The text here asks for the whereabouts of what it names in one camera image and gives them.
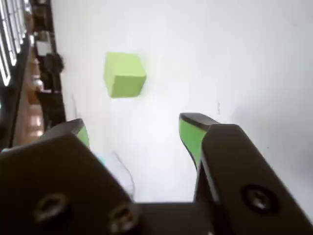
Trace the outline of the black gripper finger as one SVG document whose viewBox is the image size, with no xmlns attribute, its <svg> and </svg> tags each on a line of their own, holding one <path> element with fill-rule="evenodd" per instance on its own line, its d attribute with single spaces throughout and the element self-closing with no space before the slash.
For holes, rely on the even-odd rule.
<svg viewBox="0 0 313 235">
<path fill-rule="evenodd" d="M 194 201 L 209 204 L 212 234 L 312 234 L 311 222 L 240 126 L 181 113 L 179 136 L 197 170 Z"/>
<path fill-rule="evenodd" d="M 83 128 L 81 119 L 67 121 L 1 153 L 1 234 L 119 235 L 137 227 L 137 206 L 80 139 Z"/>
</svg>

